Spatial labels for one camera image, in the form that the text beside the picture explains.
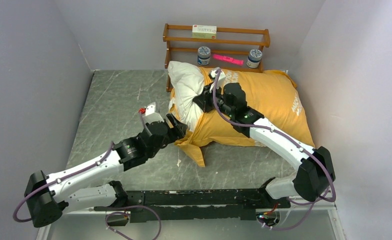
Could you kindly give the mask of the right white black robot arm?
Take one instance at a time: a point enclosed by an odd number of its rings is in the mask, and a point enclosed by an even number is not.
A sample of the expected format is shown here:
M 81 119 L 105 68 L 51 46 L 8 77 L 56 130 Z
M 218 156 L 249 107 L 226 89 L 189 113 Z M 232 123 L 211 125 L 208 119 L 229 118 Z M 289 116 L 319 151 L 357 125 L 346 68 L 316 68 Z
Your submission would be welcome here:
M 213 88 L 213 83 L 206 85 L 192 101 L 205 113 L 216 111 L 237 132 L 270 148 L 296 171 L 287 177 L 268 180 L 265 190 L 258 195 L 260 204 L 270 208 L 278 199 L 293 196 L 308 202 L 323 199 L 322 194 L 332 189 L 336 179 L 329 150 L 302 143 L 279 129 L 248 105 L 239 83 L 228 83 L 224 89 Z

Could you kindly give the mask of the white pillow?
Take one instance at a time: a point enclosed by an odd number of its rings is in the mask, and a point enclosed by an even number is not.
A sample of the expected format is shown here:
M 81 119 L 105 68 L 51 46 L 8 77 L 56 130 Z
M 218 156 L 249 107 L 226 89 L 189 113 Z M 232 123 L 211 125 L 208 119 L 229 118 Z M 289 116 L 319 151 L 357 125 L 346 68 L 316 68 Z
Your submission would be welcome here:
M 199 67 L 179 61 L 170 61 L 167 71 L 173 87 L 169 108 L 175 117 L 193 132 L 203 113 L 193 99 L 203 91 L 204 75 Z

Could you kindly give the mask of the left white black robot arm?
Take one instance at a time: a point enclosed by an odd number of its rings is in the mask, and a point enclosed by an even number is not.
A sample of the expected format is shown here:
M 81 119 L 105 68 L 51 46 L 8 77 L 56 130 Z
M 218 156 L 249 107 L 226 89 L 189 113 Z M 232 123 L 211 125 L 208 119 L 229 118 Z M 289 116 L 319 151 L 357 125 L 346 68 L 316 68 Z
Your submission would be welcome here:
M 63 214 L 91 207 L 121 210 L 128 195 L 120 181 L 88 187 L 90 183 L 146 163 L 159 150 L 184 138 L 188 126 L 168 113 L 141 116 L 143 129 L 136 136 L 111 143 L 108 150 L 80 165 L 51 174 L 33 173 L 27 183 L 24 199 L 36 228 L 57 221 Z

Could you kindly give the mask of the orange Mickey Mouse pillowcase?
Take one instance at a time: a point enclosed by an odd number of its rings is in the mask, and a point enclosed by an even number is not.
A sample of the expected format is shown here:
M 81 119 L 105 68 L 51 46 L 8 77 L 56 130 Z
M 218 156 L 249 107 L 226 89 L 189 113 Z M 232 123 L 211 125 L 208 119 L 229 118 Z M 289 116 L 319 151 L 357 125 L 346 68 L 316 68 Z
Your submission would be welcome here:
M 212 80 L 211 69 L 199 67 L 205 86 Z M 247 104 L 263 114 L 270 122 L 296 140 L 315 146 L 297 85 L 283 71 L 262 73 L 225 70 L 225 84 L 239 83 L 246 94 Z M 253 147 L 262 144 L 235 131 L 216 111 L 202 112 L 194 131 L 175 142 L 200 167 L 205 166 L 201 148 L 211 142 L 228 146 Z

